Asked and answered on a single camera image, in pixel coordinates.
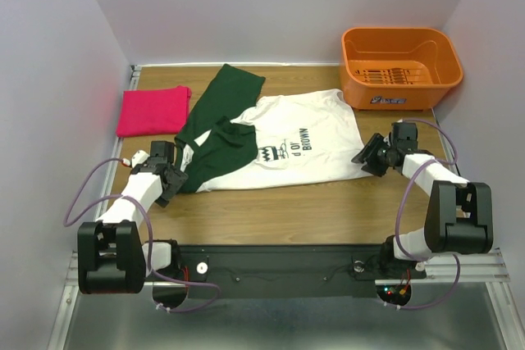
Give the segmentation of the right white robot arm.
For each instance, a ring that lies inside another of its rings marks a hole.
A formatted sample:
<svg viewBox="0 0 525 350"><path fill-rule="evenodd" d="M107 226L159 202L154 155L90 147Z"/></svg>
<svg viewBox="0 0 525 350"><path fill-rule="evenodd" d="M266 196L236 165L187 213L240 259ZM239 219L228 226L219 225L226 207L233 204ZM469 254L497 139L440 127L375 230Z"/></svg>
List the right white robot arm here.
<svg viewBox="0 0 525 350"><path fill-rule="evenodd" d="M405 118L391 124L385 137L375 133L352 159L361 170L382 177L389 169L409 180L395 219L395 233L381 245L380 272L396 276L407 261L418 264L441 254L485 254L493 248L491 188L455 174L445 161L418 145L419 119ZM409 192L417 185L429 197L422 228L403 234L401 218Z"/></svg>

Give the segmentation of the white green-sleeved t-shirt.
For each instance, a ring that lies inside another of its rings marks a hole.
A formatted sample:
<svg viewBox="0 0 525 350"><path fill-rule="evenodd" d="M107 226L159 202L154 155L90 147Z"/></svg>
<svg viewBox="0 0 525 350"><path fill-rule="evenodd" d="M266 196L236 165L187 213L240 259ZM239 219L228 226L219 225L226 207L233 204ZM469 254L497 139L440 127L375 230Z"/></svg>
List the white green-sleeved t-shirt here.
<svg viewBox="0 0 525 350"><path fill-rule="evenodd" d="M265 78L225 64L176 135L181 193L354 180L363 148L339 89L263 96Z"/></svg>

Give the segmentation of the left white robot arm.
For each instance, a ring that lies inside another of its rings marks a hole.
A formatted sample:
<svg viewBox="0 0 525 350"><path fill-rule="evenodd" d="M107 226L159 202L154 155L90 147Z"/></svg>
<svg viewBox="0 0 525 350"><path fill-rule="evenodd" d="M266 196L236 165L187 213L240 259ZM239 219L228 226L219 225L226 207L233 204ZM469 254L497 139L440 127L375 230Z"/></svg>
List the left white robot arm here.
<svg viewBox="0 0 525 350"><path fill-rule="evenodd" d="M169 245L145 252L139 236L144 214L156 203L166 207L188 176L175 166L176 145L154 141L150 152L138 151L129 161L128 182L97 220L77 232L80 291L138 293L148 275L147 258L158 253L154 270L166 280L182 272L182 259Z"/></svg>

